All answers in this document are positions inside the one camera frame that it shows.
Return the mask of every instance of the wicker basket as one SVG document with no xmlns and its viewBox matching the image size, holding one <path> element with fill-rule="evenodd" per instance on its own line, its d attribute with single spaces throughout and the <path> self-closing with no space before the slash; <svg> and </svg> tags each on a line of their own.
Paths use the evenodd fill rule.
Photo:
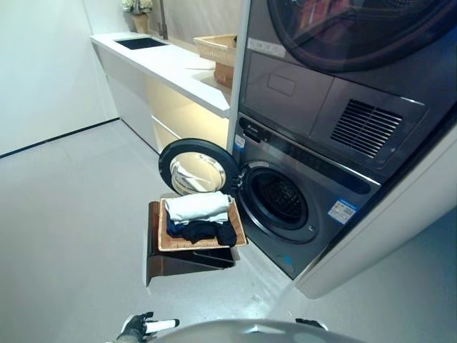
<svg viewBox="0 0 457 343">
<path fill-rule="evenodd" d="M 235 247 L 241 247 L 248 244 L 246 234 L 244 233 L 243 224 L 236 207 L 235 200 L 232 200 L 230 207 L 228 208 L 228 220 L 236 233 Z M 213 239 L 202 239 L 201 241 L 192 244 L 190 241 L 186 241 L 184 238 L 172 238 L 166 233 L 166 210 L 165 210 L 165 199 L 160 201 L 160 212 L 159 212 L 159 229 L 158 235 L 158 248 L 161 252 L 178 252 L 183 250 L 200 250 L 200 249 L 220 249 L 228 248 L 229 246 L 219 245 L 216 238 Z"/>
<path fill-rule="evenodd" d="M 199 55 L 226 66 L 235 65 L 236 42 L 235 34 L 222 36 L 196 37 L 194 43 Z"/>
</svg>

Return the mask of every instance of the white countertop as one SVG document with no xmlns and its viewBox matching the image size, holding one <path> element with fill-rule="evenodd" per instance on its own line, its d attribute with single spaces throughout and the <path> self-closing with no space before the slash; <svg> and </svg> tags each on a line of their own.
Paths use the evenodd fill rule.
<svg viewBox="0 0 457 343">
<path fill-rule="evenodd" d="M 229 117 L 230 89 L 217 84 L 214 79 L 214 62 L 202 59 L 198 54 L 176 45 L 130 50 L 116 43 L 119 39 L 145 38 L 147 34 L 122 32 L 117 34 L 96 34 L 91 40 L 142 72 L 160 79 L 163 83 L 187 96 L 209 111 Z"/>
</svg>

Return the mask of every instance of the brown stand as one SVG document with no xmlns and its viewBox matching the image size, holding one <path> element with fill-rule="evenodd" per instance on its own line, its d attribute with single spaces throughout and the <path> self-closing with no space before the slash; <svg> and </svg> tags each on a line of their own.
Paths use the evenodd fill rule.
<svg viewBox="0 0 457 343">
<path fill-rule="evenodd" d="M 153 277 L 205 272 L 233 267 L 235 261 L 229 248 L 160 252 L 157 249 L 159 202 L 149 203 L 148 256 L 146 261 L 146 287 Z"/>
</svg>

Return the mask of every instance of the wooden tray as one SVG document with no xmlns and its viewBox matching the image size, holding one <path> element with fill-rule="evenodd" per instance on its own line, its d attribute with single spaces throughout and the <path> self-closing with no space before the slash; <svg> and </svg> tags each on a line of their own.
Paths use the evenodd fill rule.
<svg viewBox="0 0 457 343">
<path fill-rule="evenodd" d="M 236 207 L 235 200 L 232 200 L 230 207 L 228 208 L 228 220 L 236 233 L 236 244 L 235 247 L 241 247 L 248 244 L 246 235 L 244 233 L 243 224 L 241 223 L 238 208 Z M 158 249 L 161 252 L 177 252 L 182 250 L 201 250 L 201 249 L 220 249 L 228 248 L 228 245 L 219 245 L 216 238 L 213 239 L 202 239 L 195 244 L 190 241 L 186 241 L 184 238 L 173 238 L 166 233 L 166 210 L 165 210 L 165 199 L 160 201 L 160 213 L 159 213 L 159 229 L 157 232 Z"/>
</svg>

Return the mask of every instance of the potted plant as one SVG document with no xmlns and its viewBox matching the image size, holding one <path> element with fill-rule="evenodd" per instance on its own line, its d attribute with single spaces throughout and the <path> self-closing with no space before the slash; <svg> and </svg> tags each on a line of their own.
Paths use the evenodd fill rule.
<svg viewBox="0 0 457 343">
<path fill-rule="evenodd" d="M 122 0 L 122 9 L 131 15 L 136 32 L 145 34 L 148 31 L 148 13 L 152 11 L 152 0 Z"/>
</svg>

